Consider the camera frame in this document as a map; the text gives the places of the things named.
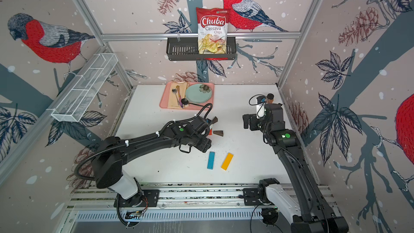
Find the teal long block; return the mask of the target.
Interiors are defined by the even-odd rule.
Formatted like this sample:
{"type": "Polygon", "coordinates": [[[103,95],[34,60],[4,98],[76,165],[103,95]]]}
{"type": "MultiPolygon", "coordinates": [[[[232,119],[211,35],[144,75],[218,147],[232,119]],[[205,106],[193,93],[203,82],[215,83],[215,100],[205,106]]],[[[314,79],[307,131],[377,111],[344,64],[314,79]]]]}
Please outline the teal long block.
{"type": "Polygon", "coordinates": [[[208,157],[207,169],[213,170],[214,161],[215,161],[215,152],[210,152],[209,157],[208,157]]]}

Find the yellow long block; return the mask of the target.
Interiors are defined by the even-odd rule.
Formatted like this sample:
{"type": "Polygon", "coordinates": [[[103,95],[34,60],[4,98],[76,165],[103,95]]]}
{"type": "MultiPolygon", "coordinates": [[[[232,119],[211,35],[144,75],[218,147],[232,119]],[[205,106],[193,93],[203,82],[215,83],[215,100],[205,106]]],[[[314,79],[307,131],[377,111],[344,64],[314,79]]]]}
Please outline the yellow long block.
{"type": "Polygon", "coordinates": [[[221,165],[222,170],[226,171],[228,169],[233,157],[234,157],[234,155],[232,153],[227,153],[227,155],[226,155],[226,157],[225,157],[225,159],[224,159],[224,161],[221,165]]]}

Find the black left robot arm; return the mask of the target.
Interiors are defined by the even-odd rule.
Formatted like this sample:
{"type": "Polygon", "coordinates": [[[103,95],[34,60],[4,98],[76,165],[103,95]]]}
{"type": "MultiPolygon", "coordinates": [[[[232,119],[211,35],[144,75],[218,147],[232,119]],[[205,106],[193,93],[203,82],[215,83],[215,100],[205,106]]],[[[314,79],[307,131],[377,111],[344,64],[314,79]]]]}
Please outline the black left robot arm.
{"type": "Polygon", "coordinates": [[[122,140],[108,137],[98,152],[81,161],[74,169],[79,179],[94,181],[99,189],[108,188],[117,193],[115,207],[137,207],[147,203],[137,180],[123,167],[144,155],[183,145],[207,152],[212,141],[208,138],[212,121],[208,115],[213,105],[208,103],[192,118],[169,121],[160,131],[138,138],[122,140]]]}

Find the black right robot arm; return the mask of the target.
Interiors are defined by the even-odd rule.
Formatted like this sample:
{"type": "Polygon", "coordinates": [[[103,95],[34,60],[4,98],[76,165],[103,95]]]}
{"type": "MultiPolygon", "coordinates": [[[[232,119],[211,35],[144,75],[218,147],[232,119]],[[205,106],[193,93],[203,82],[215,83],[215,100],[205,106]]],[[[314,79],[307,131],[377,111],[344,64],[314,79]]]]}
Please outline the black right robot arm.
{"type": "Polygon", "coordinates": [[[246,205],[275,205],[293,233],[348,232],[346,219],[336,215],[313,178],[296,133],[285,127],[282,105],[260,104],[256,114],[243,115],[243,123],[245,129],[262,132],[264,142],[285,167],[296,194],[296,199],[286,194],[275,178],[263,179],[257,187],[257,201],[246,197],[246,205]]]}

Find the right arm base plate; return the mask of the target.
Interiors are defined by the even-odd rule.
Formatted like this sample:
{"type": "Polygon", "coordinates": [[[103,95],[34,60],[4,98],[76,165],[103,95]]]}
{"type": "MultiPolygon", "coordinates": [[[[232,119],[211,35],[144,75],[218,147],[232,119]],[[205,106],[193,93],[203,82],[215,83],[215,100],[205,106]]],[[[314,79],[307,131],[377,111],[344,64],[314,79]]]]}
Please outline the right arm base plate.
{"type": "Polygon", "coordinates": [[[265,190],[258,188],[243,188],[243,199],[245,206],[256,206],[256,205],[274,205],[265,193],[265,190]]]}

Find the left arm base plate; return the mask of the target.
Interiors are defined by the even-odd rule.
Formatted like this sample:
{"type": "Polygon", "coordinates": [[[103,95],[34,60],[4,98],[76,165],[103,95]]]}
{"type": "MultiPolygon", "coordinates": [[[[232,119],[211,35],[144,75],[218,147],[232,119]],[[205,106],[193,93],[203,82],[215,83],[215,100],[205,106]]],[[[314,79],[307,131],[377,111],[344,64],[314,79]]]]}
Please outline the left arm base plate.
{"type": "Polygon", "coordinates": [[[132,207],[156,207],[158,203],[160,191],[158,189],[141,190],[133,195],[131,198],[125,200],[119,197],[119,200],[115,200],[114,207],[120,208],[132,208],[132,207]]]}

